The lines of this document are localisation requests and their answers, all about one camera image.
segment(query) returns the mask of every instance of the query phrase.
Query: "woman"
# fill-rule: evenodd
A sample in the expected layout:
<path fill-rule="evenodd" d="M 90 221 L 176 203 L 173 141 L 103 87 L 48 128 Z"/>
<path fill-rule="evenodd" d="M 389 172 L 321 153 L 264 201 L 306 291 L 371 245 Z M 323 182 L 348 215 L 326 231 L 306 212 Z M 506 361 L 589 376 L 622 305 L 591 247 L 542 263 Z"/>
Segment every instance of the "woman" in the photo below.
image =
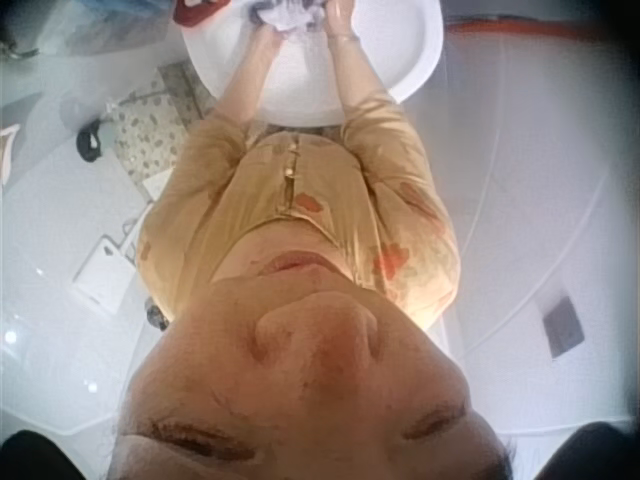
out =
<path fill-rule="evenodd" d="M 170 320 L 132 381 L 112 478 L 505 478 L 426 337 L 459 261 L 424 149 L 330 0 L 343 144 L 245 131 L 282 37 L 261 28 L 144 226 Z"/>

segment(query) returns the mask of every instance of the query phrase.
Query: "cloth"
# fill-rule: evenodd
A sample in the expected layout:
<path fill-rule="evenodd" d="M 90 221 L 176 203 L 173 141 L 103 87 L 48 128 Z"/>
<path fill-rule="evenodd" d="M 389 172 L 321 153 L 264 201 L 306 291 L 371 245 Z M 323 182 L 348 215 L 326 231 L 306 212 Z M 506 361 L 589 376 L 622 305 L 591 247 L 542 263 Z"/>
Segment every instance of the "cloth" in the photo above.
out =
<path fill-rule="evenodd" d="M 268 23 L 279 32 L 313 30 L 322 25 L 326 0 L 264 0 L 249 10 L 256 25 Z"/>
<path fill-rule="evenodd" d="M 168 12 L 173 0 L 78 0 L 87 7 L 149 17 Z"/>
<path fill-rule="evenodd" d="M 226 7 L 231 0 L 178 0 L 173 20 L 183 27 L 195 27 L 207 18 L 213 16 L 218 10 Z"/>
<path fill-rule="evenodd" d="M 386 295 L 420 327 L 438 318 L 457 293 L 460 261 L 420 138 L 393 99 L 378 94 L 347 113 L 342 139 L 282 132 L 247 151 L 236 125 L 215 113 L 202 122 L 137 249 L 142 278 L 169 320 L 247 232 L 283 219 L 317 228 L 358 285 Z"/>

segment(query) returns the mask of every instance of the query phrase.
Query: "hand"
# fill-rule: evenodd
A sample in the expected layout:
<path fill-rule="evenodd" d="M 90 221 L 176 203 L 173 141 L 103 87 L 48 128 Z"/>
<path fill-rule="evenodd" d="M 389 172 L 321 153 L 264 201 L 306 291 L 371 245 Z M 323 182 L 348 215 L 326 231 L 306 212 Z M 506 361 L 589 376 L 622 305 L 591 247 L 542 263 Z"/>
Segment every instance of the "hand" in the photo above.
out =
<path fill-rule="evenodd" d="M 285 34 L 278 32 L 273 26 L 262 25 L 253 32 L 249 51 L 263 58 L 274 60 L 280 53 L 285 38 Z"/>
<path fill-rule="evenodd" d="M 329 0 L 327 2 L 327 35 L 353 35 L 351 19 L 355 9 L 355 0 Z"/>

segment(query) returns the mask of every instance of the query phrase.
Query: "white sink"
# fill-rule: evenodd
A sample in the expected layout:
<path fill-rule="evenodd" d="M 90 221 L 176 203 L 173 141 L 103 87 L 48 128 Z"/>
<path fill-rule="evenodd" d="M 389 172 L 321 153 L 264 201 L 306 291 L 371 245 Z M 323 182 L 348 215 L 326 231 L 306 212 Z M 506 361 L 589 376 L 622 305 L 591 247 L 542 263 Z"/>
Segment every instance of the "white sink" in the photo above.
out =
<path fill-rule="evenodd" d="M 248 6 L 234 0 L 196 28 L 184 29 L 191 60 L 214 97 L 224 91 L 252 26 Z M 438 0 L 358 0 L 355 30 L 391 94 L 402 102 L 431 76 L 440 59 L 443 21 Z M 259 117 L 270 123 L 315 127 L 343 116 L 324 33 L 295 34 L 267 80 Z"/>

